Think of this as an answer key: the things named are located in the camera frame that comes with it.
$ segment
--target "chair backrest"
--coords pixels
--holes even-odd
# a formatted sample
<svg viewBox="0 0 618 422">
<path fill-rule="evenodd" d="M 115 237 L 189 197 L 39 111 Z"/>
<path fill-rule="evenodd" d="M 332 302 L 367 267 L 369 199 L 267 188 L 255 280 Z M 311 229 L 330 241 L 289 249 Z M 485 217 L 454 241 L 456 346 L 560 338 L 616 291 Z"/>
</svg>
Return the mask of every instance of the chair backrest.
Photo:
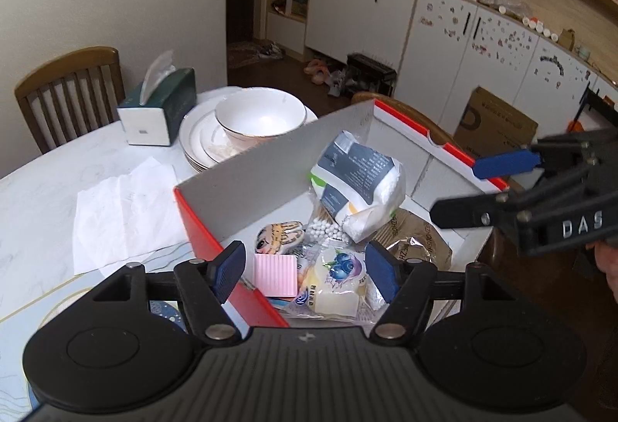
<svg viewBox="0 0 618 422">
<path fill-rule="evenodd" d="M 352 96 L 352 103 L 360 103 L 362 101 L 366 101 L 368 99 L 379 99 L 386 103 L 388 106 L 393 107 L 394 109 L 400 111 L 402 114 L 407 115 L 413 121 L 418 122 L 420 125 L 425 126 L 429 130 L 429 136 L 431 141 L 437 145 L 445 145 L 447 143 L 451 143 L 455 145 L 455 147 L 459 148 L 459 145 L 455 143 L 455 140 L 452 136 L 449 135 L 446 131 L 444 131 L 438 124 L 432 121 L 425 114 L 416 110 L 416 108 L 412 108 L 405 103 L 398 101 L 396 99 L 392 99 L 391 97 L 384 96 L 384 94 L 378 93 L 370 93 L 368 91 L 361 91 L 359 93 L 354 94 Z"/>
<path fill-rule="evenodd" d="M 17 103 L 43 153 L 52 144 L 58 147 L 113 122 L 124 97 L 118 51 L 103 46 L 51 60 L 15 88 Z"/>
</svg>

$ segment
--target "ribbed black surface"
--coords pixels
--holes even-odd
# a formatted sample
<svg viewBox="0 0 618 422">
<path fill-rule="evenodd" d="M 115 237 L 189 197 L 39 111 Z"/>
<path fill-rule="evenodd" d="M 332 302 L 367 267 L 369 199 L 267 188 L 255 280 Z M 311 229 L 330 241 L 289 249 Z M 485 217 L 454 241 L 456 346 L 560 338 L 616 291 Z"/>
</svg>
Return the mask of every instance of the ribbed black surface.
<svg viewBox="0 0 618 422">
<path fill-rule="evenodd" d="M 541 414 L 489 414 L 429 384 L 402 349 L 373 345 L 359 328 L 268 329 L 211 350 L 191 378 L 147 407 L 108 416 L 43 407 L 43 421 L 581 422 L 559 407 Z"/>
</svg>

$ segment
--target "open box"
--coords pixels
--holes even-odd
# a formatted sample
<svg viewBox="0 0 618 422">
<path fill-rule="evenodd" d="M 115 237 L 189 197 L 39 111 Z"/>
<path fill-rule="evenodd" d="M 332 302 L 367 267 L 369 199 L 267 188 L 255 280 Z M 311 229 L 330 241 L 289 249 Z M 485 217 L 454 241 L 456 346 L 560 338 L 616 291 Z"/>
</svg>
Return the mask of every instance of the open box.
<svg viewBox="0 0 618 422">
<path fill-rule="evenodd" d="M 435 145 L 425 127 L 385 103 L 358 103 L 264 142 L 178 185 L 174 193 L 196 257 L 212 260 L 223 246 L 240 240 L 250 264 L 255 237 L 264 225 L 306 222 L 314 206 L 308 174 L 342 130 L 403 164 L 406 200 L 401 207 L 427 221 L 438 198 L 493 193 L 507 186 L 500 179 L 474 177 L 472 158 L 449 143 Z M 438 232 L 453 251 L 450 270 L 463 271 L 479 255 L 491 228 Z M 436 302 L 430 322 L 444 305 Z M 243 334 L 248 326 L 290 325 L 259 290 L 242 283 L 224 308 Z"/>
</svg>

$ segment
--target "white bowl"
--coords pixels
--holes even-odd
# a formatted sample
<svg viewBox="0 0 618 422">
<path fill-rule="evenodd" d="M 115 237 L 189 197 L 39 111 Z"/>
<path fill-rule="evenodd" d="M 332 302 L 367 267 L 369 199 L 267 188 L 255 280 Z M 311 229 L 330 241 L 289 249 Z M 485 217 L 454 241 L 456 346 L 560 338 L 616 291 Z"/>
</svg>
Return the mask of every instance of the white bowl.
<svg viewBox="0 0 618 422">
<path fill-rule="evenodd" d="M 301 127 L 307 109 L 285 91 L 246 88 L 221 101 L 214 115 L 232 144 L 244 150 Z"/>
</svg>

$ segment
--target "pink soap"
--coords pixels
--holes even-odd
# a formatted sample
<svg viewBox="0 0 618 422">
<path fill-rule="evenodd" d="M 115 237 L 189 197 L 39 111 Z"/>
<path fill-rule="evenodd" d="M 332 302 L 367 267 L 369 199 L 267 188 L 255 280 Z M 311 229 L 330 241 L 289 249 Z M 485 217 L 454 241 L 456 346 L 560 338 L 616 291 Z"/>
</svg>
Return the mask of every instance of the pink soap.
<svg viewBox="0 0 618 422">
<path fill-rule="evenodd" d="M 253 284 L 265 297 L 295 297 L 298 293 L 296 256 L 256 254 Z"/>
</svg>

